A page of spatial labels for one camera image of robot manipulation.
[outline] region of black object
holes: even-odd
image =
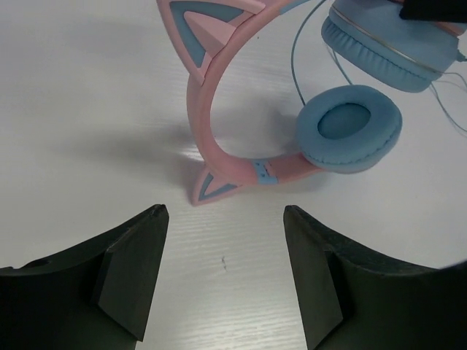
[[[309,350],[467,349],[467,262],[393,259],[297,206],[284,223]]]
[[[467,23],[467,1],[405,0],[400,16],[404,20]]]
[[[72,248],[0,269],[0,349],[135,349],[168,223],[166,207],[153,206]]]

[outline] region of blue ear cup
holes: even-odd
[[[429,22],[402,20],[388,0],[336,0],[322,27],[325,43],[393,88],[418,93],[456,60],[457,37]]]
[[[402,129],[398,107],[372,87],[346,85],[310,100],[296,122],[303,156],[327,171],[351,174],[378,163]]]

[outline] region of cat ear headphones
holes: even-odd
[[[281,184],[318,171],[365,171],[395,146],[402,128],[398,107],[372,87],[345,85],[304,103],[296,120],[300,152],[268,159],[224,152],[210,125],[212,101],[224,71],[262,27],[306,0],[157,1],[170,40],[190,74],[188,119],[205,162],[193,205],[219,200],[243,187]],[[335,53],[380,82],[419,93],[461,61],[458,36],[466,27],[402,20],[401,2],[335,0],[321,35]]]

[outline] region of table surface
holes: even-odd
[[[297,49],[307,98],[345,84],[320,38],[329,4]],[[295,149],[301,104],[289,54],[313,6],[263,29],[227,70],[213,129],[228,152]],[[400,141],[381,163],[193,208],[201,158],[185,111],[188,74],[153,0],[6,0],[0,47],[0,266],[20,267],[165,203],[169,233],[138,350],[305,350],[282,226],[288,204],[413,263],[467,256],[467,139],[429,91],[396,91],[343,62],[354,82],[403,112]],[[467,65],[451,71],[466,74]],[[447,108],[467,125],[465,91],[455,77],[443,81]]]

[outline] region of cat ear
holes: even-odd
[[[211,60],[244,21],[265,4],[258,0],[158,0],[170,40],[200,85]]]
[[[231,184],[224,179],[215,176],[209,168],[204,167],[196,180],[191,203],[194,206],[218,201],[237,193],[243,186]]]

